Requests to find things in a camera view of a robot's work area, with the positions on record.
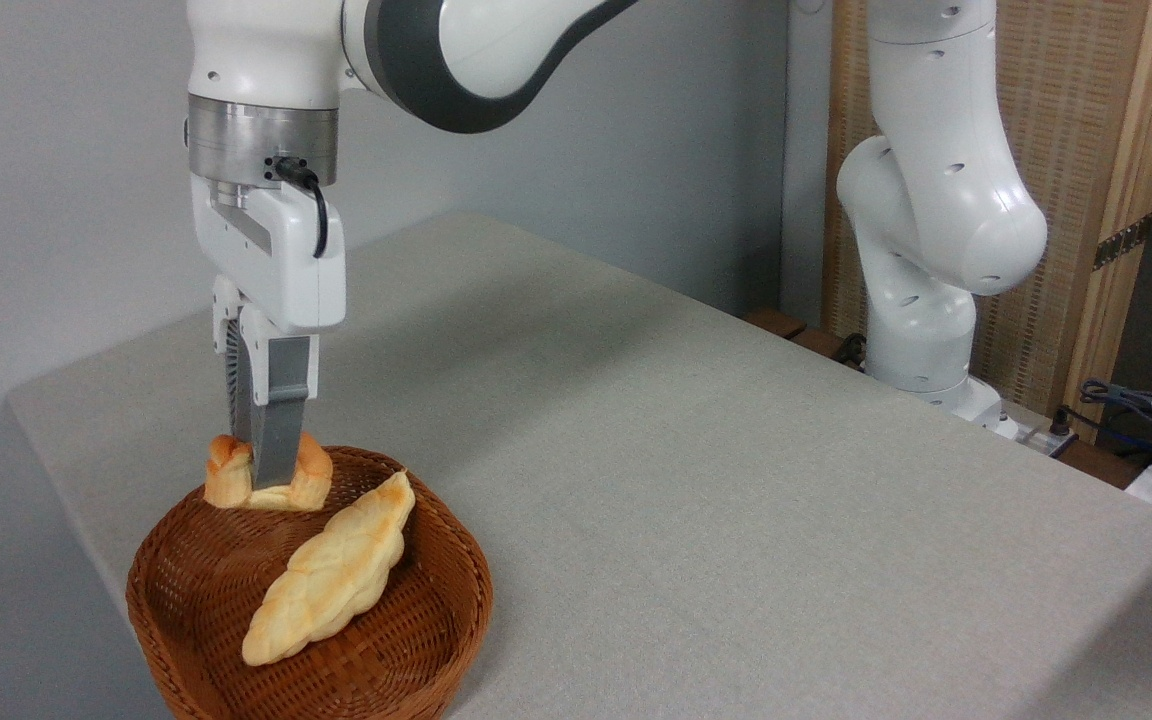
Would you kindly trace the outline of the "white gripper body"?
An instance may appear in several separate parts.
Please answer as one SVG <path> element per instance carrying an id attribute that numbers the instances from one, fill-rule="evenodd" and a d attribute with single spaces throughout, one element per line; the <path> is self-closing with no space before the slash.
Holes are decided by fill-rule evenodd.
<path id="1" fill-rule="evenodd" d="M 314 195 L 280 182 L 253 188 L 242 209 L 219 200 L 214 184 L 191 179 L 200 249 L 262 314 L 287 334 L 333 328 L 346 318 L 346 256 L 338 210 L 329 209 L 328 242 L 314 258 L 319 213 Z"/>

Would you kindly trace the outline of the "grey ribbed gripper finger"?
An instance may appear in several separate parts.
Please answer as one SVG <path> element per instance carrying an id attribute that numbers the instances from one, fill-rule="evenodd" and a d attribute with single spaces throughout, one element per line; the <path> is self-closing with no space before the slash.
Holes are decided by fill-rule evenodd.
<path id="1" fill-rule="evenodd" d="M 252 441 L 252 378 L 247 342 L 241 333 L 242 293 L 225 275 L 212 283 L 212 344 L 223 357 L 230 434 L 247 445 L 255 461 Z"/>
<path id="2" fill-rule="evenodd" d="M 279 336 L 259 306 L 238 310 L 238 441 L 251 445 L 252 486 L 291 483 L 314 378 L 314 338 Z"/>

